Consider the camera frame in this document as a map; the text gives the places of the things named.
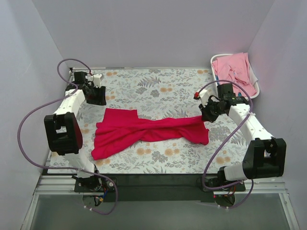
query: laundry basket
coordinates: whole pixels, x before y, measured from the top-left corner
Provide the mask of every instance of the laundry basket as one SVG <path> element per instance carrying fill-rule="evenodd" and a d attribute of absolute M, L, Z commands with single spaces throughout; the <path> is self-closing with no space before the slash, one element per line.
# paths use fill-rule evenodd
<path fill-rule="evenodd" d="M 214 62 L 218 57 L 228 56 L 228 55 L 232 55 L 232 54 L 218 54 L 218 55 L 214 55 L 211 58 L 210 63 L 211 63 L 211 69 L 212 69 L 212 74 L 213 74 L 213 79 L 214 80 L 218 80 L 218 78 L 217 78 L 217 76 L 214 73 L 212 62 Z M 257 93 L 255 95 L 250 97 L 251 99 L 253 99 L 253 98 L 255 98 L 255 97 L 257 97 L 259 95 L 260 89 L 259 89 L 259 85 L 258 85 L 258 79 L 256 78 L 250 63 L 249 63 L 249 79 L 250 79 L 250 83 L 254 86 L 254 88 L 257 91 Z M 215 85 L 214 89 L 215 89 L 215 92 L 216 92 L 216 95 L 217 95 L 217 86 L 219 85 L 219 83 L 215 82 L 214 85 Z"/>

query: gray wall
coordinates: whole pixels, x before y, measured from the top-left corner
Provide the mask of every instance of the gray wall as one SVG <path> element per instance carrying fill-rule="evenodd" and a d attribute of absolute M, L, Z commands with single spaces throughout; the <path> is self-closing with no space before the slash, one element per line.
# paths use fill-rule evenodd
<path fill-rule="evenodd" d="M 249 49 L 259 78 L 256 115 L 287 142 L 284 179 L 301 229 L 307 229 L 307 1 L 276 0 Z"/>
<path fill-rule="evenodd" d="M 18 149 L 17 128 L 31 109 L 63 95 L 65 84 L 56 72 L 62 57 L 31 0 L 2 0 L 0 12 L 0 229 L 17 230 L 40 175 Z M 57 106 L 33 114 L 23 128 L 24 148 L 38 163 L 48 151 L 43 118 Z"/>
<path fill-rule="evenodd" d="M 247 51 L 274 0 L 33 0 L 64 58 L 92 67 L 210 66 Z"/>

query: red cloth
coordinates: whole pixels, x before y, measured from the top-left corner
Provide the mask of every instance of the red cloth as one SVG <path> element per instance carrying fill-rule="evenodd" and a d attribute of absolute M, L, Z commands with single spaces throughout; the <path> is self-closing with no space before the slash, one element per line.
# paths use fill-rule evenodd
<path fill-rule="evenodd" d="M 160 141 L 185 137 L 207 145 L 208 132 L 201 116 L 166 118 L 152 121 L 138 118 L 137 110 L 106 109 L 104 120 L 96 124 L 94 160 L 105 159 L 123 151 L 138 140 Z"/>

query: folded towel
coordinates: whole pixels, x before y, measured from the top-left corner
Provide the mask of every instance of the folded towel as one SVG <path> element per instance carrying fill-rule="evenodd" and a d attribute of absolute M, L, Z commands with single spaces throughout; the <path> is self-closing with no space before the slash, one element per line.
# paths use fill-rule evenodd
<path fill-rule="evenodd" d="M 257 93 L 254 86 L 250 83 L 249 79 L 249 61 L 247 53 L 239 53 L 218 57 L 212 62 L 215 75 L 219 80 L 233 81 L 249 94 L 253 96 Z M 240 92 L 242 96 L 246 96 L 238 87 L 233 85 L 234 93 L 238 96 Z"/>
<path fill-rule="evenodd" d="M 152 121 L 138 118 L 137 110 L 106 109 L 102 122 L 96 124 L 94 160 L 105 159 L 123 151 L 138 140 L 160 141 L 184 137 L 207 145 L 208 132 L 201 116 L 166 118 Z"/>

